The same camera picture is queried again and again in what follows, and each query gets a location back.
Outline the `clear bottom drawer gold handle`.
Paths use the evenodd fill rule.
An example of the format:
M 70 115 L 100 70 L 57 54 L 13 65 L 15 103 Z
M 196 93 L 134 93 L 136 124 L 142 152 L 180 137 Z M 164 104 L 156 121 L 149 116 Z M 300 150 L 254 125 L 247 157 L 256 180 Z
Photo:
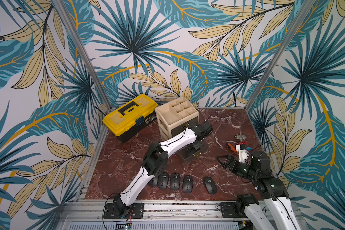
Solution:
M 190 164 L 199 156 L 206 154 L 208 151 L 208 144 L 204 140 L 199 143 L 192 143 L 177 152 L 179 158 L 183 161 L 185 165 Z

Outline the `beige drawer organizer cabinet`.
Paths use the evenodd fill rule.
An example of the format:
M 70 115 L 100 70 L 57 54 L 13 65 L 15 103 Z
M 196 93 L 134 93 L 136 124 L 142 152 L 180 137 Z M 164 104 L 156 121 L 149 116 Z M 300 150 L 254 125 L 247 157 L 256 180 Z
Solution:
M 184 97 L 158 106 L 155 113 L 163 141 L 178 135 L 187 125 L 199 122 L 199 112 Z

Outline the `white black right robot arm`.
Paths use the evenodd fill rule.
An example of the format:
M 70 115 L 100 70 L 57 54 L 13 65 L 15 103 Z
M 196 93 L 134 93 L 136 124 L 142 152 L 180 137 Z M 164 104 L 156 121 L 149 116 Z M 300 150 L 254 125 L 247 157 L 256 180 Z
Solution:
M 223 218 L 246 218 L 257 230 L 301 230 L 284 183 L 273 176 L 271 160 L 263 151 L 252 151 L 243 162 L 234 155 L 218 156 L 224 169 L 248 180 L 259 192 L 270 211 L 275 226 L 269 221 L 253 194 L 238 195 L 235 202 L 219 204 Z

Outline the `black computer mouse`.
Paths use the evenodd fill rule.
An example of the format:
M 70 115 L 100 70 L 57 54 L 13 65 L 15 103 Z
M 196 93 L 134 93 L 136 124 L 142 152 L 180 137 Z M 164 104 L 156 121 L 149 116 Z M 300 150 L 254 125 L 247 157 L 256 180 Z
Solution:
M 191 193 L 192 190 L 193 190 L 193 186 L 194 186 L 194 180 L 193 180 L 193 177 L 190 176 L 190 175 L 186 175 L 184 176 L 184 179 L 183 179 L 183 192 L 185 193 Z
M 214 180 L 209 177 L 209 176 L 206 176 L 204 179 L 203 179 L 203 184 L 207 190 L 207 192 L 210 194 L 210 195 L 214 195 L 217 193 L 217 187 L 216 187 L 216 184 L 214 182 Z
M 165 190 L 167 188 L 167 185 L 169 183 L 169 174 L 167 172 L 162 172 L 159 176 L 158 176 L 158 188 L 161 190 Z
M 158 179 L 159 179 L 158 176 L 153 177 L 153 178 L 149 181 L 148 185 L 151 186 L 151 187 L 157 186 L 157 185 L 158 185 Z
M 180 187 L 180 182 L 181 182 L 180 174 L 177 172 L 172 173 L 170 177 L 170 188 L 174 191 L 178 190 Z

